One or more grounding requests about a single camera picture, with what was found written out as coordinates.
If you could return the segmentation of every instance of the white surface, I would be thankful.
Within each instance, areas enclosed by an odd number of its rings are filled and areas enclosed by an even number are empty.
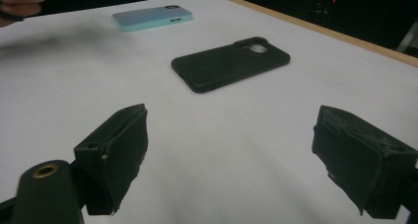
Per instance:
[[[120,33],[111,14],[180,5],[194,20]],[[178,56],[265,37],[288,66],[208,94]],[[27,19],[0,29],[0,200],[114,112],[144,103],[149,151],[112,217],[86,223],[405,223],[359,215],[311,151],[320,105],[418,148],[418,69],[227,0],[152,0]]]

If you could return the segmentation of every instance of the wooden table edge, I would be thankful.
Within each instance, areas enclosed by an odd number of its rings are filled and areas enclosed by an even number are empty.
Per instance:
[[[382,46],[379,46],[379,45],[376,45],[376,44],[373,44],[373,43],[370,43],[370,42],[367,42],[367,41],[364,41],[364,40],[361,40],[361,39],[358,39],[358,38],[355,38],[355,37],[350,37],[350,36],[338,33],[336,31],[329,30],[329,29],[323,28],[321,26],[311,24],[309,22],[291,17],[289,15],[285,15],[285,14],[279,13],[277,11],[267,9],[265,7],[261,7],[261,6],[256,5],[256,4],[252,4],[252,3],[244,1],[244,0],[229,0],[229,1],[232,1],[234,3],[240,4],[240,5],[243,5],[243,6],[246,6],[250,9],[252,9],[252,10],[261,12],[263,14],[267,14],[267,15],[270,15],[272,17],[275,17],[275,18],[287,21],[289,23],[301,26],[303,28],[315,31],[317,33],[321,33],[321,34],[324,34],[324,35],[327,35],[327,36],[330,36],[330,37],[334,37],[334,38],[346,41],[348,43],[351,43],[351,44],[357,45],[359,47],[362,47],[364,49],[370,50],[372,52],[384,55],[384,56],[392,58],[392,59],[396,59],[396,60],[401,61],[403,63],[407,63],[407,64],[412,65],[414,67],[418,67],[418,58],[415,58],[413,56],[403,54],[403,53],[400,53],[400,52],[397,52],[397,51],[394,51],[394,50],[391,50],[391,49],[388,49],[388,48],[384,48]]]

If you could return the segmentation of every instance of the hand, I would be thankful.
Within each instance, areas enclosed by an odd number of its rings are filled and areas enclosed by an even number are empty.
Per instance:
[[[27,17],[40,12],[39,3],[44,0],[0,0],[0,10],[4,13]],[[0,18],[0,28],[13,24]]]

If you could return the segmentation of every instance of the white table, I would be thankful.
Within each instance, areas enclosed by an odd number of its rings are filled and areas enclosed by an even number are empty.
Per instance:
[[[111,14],[177,4],[194,20],[132,33]],[[289,65],[208,94],[171,61],[265,37]],[[405,223],[359,215],[311,151],[321,105],[418,149],[418,69],[228,0],[151,0],[0,29],[0,200],[19,176],[72,149],[114,112],[144,103],[149,151],[112,217],[86,223]]]

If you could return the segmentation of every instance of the light blue phone case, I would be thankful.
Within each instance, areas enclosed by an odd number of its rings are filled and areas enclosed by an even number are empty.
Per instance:
[[[122,12],[113,14],[112,17],[116,26],[124,32],[177,24],[193,19],[190,12],[177,5]]]

